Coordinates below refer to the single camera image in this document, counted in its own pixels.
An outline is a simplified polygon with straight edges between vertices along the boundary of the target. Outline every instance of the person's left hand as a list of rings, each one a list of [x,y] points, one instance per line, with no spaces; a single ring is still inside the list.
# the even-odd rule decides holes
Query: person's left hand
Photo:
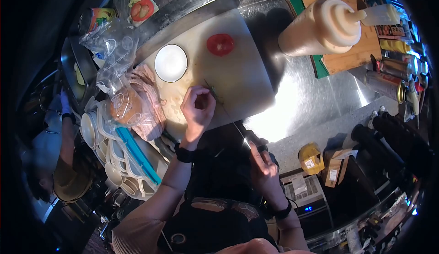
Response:
[[[67,96],[67,93],[64,91],[64,87],[61,88],[61,105],[62,105],[62,114],[70,114],[70,103],[69,103],[69,97]]]
[[[212,120],[216,104],[210,90],[202,85],[187,90],[180,109],[187,122],[185,136],[189,142],[197,141],[203,135]]]
[[[249,141],[249,145],[252,165],[250,174],[253,186],[274,208],[284,207],[285,204],[288,206],[279,183],[278,167],[272,162],[270,154],[267,151],[259,153],[258,148],[252,141]]]

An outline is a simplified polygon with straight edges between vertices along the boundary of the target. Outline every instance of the kitchen counter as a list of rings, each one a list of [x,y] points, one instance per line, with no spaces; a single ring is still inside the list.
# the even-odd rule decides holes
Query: kitchen counter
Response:
[[[136,63],[189,28],[233,8],[244,17],[276,94],[272,108],[244,120],[244,127],[258,137],[279,141],[381,97],[349,72],[318,80],[308,56],[288,57],[280,51],[277,37],[293,20],[285,0],[173,0],[137,29]]]

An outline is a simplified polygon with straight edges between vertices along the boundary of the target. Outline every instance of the black wrist strap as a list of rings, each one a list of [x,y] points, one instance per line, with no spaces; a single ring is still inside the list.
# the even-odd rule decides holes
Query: black wrist strap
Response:
[[[64,114],[61,116],[61,119],[64,120],[65,117],[69,117],[69,118],[72,120],[72,124],[75,124],[75,123],[76,123],[76,118],[75,118],[75,116],[74,116],[73,113],[64,113]]]
[[[286,218],[286,217],[288,217],[288,214],[291,212],[291,209],[292,209],[292,205],[291,205],[291,202],[290,202],[290,200],[288,200],[288,198],[287,197],[285,197],[286,199],[287,199],[287,201],[288,201],[288,207],[286,208],[286,209],[284,209],[284,210],[281,210],[281,211],[274,211],[274,209],[273,209],[273,207],[270,205],[269,206],[269,210],[270,210],[270,212],[271,212],[271,214],[274,216],[274,217],[276,217],[276,219],[278,219],[278,220],[282,220],[282,219],[284,219],[284,218]]]
[[[184,148],[180,148],[180,143],[175,144],[175,154],[177,155],[177,160],[182,163],[193,163],[195,151],[189,151]]]

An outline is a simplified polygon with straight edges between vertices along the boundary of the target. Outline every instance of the red tomato slice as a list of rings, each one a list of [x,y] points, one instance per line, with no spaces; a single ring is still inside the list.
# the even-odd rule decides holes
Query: red tomato slice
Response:
[[[133,21],[143,21],[154,13],[154,4],[150,0],[136,2],[131,8],[131,19]]]
[[[207,50],[212,54],[222,57],[232,52],[233,39],[228,34],[217,34],[207,39]]]

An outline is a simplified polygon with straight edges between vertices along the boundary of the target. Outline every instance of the wooden cutting board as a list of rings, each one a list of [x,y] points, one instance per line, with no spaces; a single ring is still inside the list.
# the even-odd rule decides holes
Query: wooden cutting board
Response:
[[[316,0],[302,0],[308,7]],[[357,10],[357,0],[342,0],[352,9]],[[370,54],[381,60],[381,48],[374,26],[364,26],[361,23],[361,37],[348,52],[344,54],[324,54],[323,61],[330,75],[349,70],[370,62]]]
[[[207,39],[219,33],[232,36],[234,48],[223,57],[212,55],[206,48]],[[162,81],[156,74],[160,98],[166,100],[163,111],[167,131],[181,139],[186,120],[180,110],[186,90],[193,85],[214,86],[227,116],[217,105],[209,129],[263,112],[274,103],[274,92],[255,42],[238,9],[217,15],[179,35],[167,44],[177,44],[188,57],[183,77],[174,82]],[[158,50],[144,63],[155,72],[154,60]]]

